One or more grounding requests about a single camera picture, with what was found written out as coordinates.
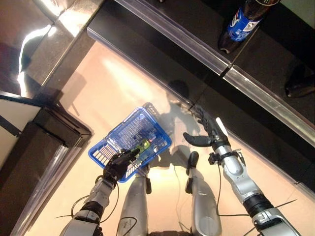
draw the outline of bottle label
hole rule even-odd
[[[258,25],[259,21],[250,21],[244,16],[240,7],[236,12],[232,22],[228,25],[228,33],[233,41],[243,41]]]

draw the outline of pepsi bottle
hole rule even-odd
[[[280,0],[246,0],[219,38],[219,49],[233,52],[250,35],[268,10]]]

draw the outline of shopping basket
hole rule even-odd
[[[123,122],[89,150],[90,158],[104,168],[110,158],[122,149],[140,148],[140,154],[119,182],[126,182],[165,151],[172,141],[152,115],[143,107],[136,108]]]

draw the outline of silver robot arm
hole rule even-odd
[[[104,178],[100,178],[91,190],[90,196],[70,222],[63,229],[61,236],[102,236],[99,227],[100,219],[109,204],[109,196],[115,185]]]
[[[201,107],[195,107],[208,136],[191,136],[184,133],[186,141],[197,147],[212,147],[209,163],[223,167],[223,175],[232,186],[233,192],[245,207],[261,236],[299,236],[297,230],[281,212],[274,208],[256,183],[249,177],[244,158],[239,150],[233,151],[227,132],[219,118],[213,119]]]
[[[109,196],[127,170],[130,161],[140,152],[123,151],[114,155],[107,163],[103,176],[95,183],[83,207],[73,216],[61,232],[61,236],[103,236],[99,226],[105,208],[109,204]]]

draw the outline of tiled floor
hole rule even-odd
[[[185,169],[178,166],[177,161],[181,155],[187,156],[193,150],[199,152],[197,168],[204,175],[214,194],[218,195],[218,168],[210,166],[207,161],[211,150],[191,147],[182,137],[184,131],[205,134],[202,127],[185,111],[185,108],[177,105],[175,97],[167,94],[156,82],[108,48],[95,43],[71,76],[63,92],[61,103],[73,116],[90,127],[94,131],[94,136],[88,148],[26,234],[27,236],[60,234],[70,217],[56,217],[68,215],[72,204],[89,193],[95,178],[102,173],[102,169],[88,157],[88,149],[133,109],[146,102],[151,102],[160,113],[160,124],[170,134],[173,141],[170,148],[171,155],[166,158],[166,162],[170,163],[169,168],[154,167],[149,173],[152,183],[152,194],[147,196],[149,231],[180,230],[177,212],[181,218],[180,221],[190,227],[191,195],[184,191],[187,176]],[[314,236],[314,196],[302,192],[301,188],[290,183],[276,168],[237,139],[230,137],[230,142],[232,148],[242,149],[250,176],[275,206],[298,199],[290,205],[281,207],[281,211],[302,235]],[[221,214],[245,213],[229,183],[225,179],[222,180]],[[120,184],[117,208],[112,216],[101,224],[106,236],[114,236],[116,233],[124,196],[131,181]],[[117,192],[114,190],[104,217],[113,209],[116,197]],[[241,236],[252,228],[249,217],[222,217],[221,222],[223,236]],[[257,232],[254,231],[249,235],[255,236]]]

